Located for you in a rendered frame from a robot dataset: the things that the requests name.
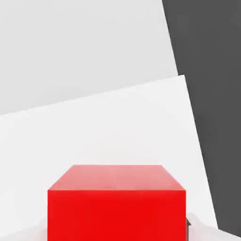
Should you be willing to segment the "small red cube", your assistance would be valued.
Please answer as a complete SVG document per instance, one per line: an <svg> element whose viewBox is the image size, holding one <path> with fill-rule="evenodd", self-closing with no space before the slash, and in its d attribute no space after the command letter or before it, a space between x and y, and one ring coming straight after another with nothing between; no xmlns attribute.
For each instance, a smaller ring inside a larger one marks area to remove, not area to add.
<svg viewBox="0 0 241 241"><path fill-rule="evenodd" d="M48 190L48 241L186 236L186 191L161 165L74 165Z"/></svg>

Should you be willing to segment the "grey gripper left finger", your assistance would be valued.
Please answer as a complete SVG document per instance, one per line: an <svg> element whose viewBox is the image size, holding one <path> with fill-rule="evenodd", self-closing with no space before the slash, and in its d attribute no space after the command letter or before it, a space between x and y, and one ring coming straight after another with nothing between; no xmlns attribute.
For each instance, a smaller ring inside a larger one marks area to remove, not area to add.
<svg viewBox="0 0 241 241"><path fill-rule="evenodd" d="M38 225L16 233L13 241L47 241L47 221L43 219Z"/></svg>

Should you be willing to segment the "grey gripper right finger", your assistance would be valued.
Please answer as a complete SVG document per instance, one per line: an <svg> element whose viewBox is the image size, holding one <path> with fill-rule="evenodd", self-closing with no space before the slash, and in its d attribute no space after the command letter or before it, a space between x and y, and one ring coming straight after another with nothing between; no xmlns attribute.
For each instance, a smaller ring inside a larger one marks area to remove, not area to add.
<svg viewBox="0 0 241 241"><path fill-rule="evenodd" d="M189 226L188 241L241 241L241 237L207 226L192 213L187 213Z"/></svg>

